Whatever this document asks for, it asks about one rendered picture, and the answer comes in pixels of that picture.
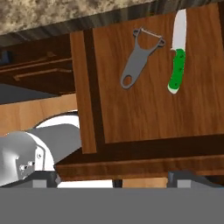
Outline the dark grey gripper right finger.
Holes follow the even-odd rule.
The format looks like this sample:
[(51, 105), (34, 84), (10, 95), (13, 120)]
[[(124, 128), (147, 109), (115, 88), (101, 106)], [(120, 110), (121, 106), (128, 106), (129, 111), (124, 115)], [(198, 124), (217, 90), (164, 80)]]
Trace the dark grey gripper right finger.
[(169, 171), (167, 186), (171, 188), (224, 188), (224, 185), (216, 184), (190, 171)]

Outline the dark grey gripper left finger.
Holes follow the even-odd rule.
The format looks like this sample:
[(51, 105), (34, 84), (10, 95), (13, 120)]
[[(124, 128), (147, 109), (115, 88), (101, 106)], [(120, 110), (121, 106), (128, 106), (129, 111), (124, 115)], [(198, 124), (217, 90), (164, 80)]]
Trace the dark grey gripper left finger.
[(35, 171), (32, 175), (12, 184), (13, 187), (24, 188), (56, 188), (57, 174), (55, 171)]

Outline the white and grey rounded object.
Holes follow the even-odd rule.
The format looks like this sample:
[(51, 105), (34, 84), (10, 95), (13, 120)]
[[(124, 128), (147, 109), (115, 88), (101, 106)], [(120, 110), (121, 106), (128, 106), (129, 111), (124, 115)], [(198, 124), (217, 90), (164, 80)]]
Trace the white and grey rounded object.
[(20, 131), (0, 136), (0, 187), (13, 187), (34, 172), (56, 172), (56, 164), (81, 148), (76, 110), (53, 115)]

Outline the open brown wooden drawer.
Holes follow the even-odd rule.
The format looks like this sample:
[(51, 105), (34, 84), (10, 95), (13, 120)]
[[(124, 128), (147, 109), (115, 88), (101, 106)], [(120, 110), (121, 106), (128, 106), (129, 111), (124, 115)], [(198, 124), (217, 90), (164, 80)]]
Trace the open brown wooden drawer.
[[(81, 149), (56, 168), (64, 180), (164, 177), (169, 171), (224, 176), (224, 0), (187, 9), (186, 62), (176, 94), (174, 14), (70, 35)], [(138, 27), (160, 34), (132, 88), (120, 77)]]

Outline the grey metal peeler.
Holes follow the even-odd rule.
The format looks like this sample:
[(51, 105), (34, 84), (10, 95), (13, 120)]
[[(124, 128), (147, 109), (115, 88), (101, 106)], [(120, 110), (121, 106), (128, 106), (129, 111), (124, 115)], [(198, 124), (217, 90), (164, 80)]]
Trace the grey metal peeler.
[[(141, 48), (138, 44), (138, 37), (140, 36), (141, 32), (144, 32), (152, 37), (158, 38), (158, 42), (152, 48)], [(135, 38), (134, 49), (128, 58), (126, 66), (122, 72), (122, 77), (120, 79), (120, 84), (123, 89), (129, 89), (135, 84), (145, 65), (147, 64), (148, 58), (159, 47), (163, 47), (165, 45), (165, 40), (161, 35), (153, 33), (152, 31), (145, 30), (143, 27), (135, 29), (133, 31), (133, 36)]]

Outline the dark wooden cupboard run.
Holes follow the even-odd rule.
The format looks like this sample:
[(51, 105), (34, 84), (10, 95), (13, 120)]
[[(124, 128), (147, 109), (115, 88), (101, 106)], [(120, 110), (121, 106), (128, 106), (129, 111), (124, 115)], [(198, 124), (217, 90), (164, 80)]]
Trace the dark wooden cupboard run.
[(34, 40), (0, 50), (0, 83), (28, 88), (53, 95), (75, 92), (74, 73), (46, 73), (14, 80), (26, 74), (53, 68), (72, 69), (70, 37), (68, 34)]

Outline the green-handled knife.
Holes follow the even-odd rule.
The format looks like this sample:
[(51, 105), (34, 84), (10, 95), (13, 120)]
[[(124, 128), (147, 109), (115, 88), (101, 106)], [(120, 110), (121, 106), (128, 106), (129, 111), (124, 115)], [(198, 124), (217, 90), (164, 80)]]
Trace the green-handled knife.
[(186, 63), (186, 9), (179, 10), (173, 24), (171, 50), (175, 52), (168, 90), (176, 94), (182, 83)]

